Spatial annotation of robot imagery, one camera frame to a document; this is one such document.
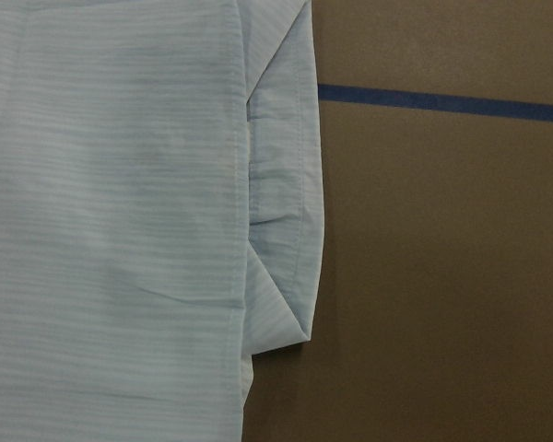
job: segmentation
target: dark blue strip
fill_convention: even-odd
[[[318,94],[320,99],[326,101],[376,104],[429,111],[474,113],[476,115],[553,122],[553,106],[548,104],[323,84],[318,85]]]

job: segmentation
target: fabric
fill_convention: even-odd
[[[320,155],[309,1],[0,0],[0,441],[241,440]]]

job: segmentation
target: blue tape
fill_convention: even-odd
[[[501,99],[475,99],[454,95],[324,84],[318,85],[318,95],[319,99],[326,101],[375,104],[428,111],[473,113],[476,115],[553,122],[553,105],[549,104],[525,103]]]

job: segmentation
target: light blue fabric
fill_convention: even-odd
[[[0,0],[0,442],[234,442],[309,341],[311,2]]]

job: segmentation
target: striped fabric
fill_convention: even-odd
[[[0,0],[0,442],[241,440],[323,236],[310,1]]]

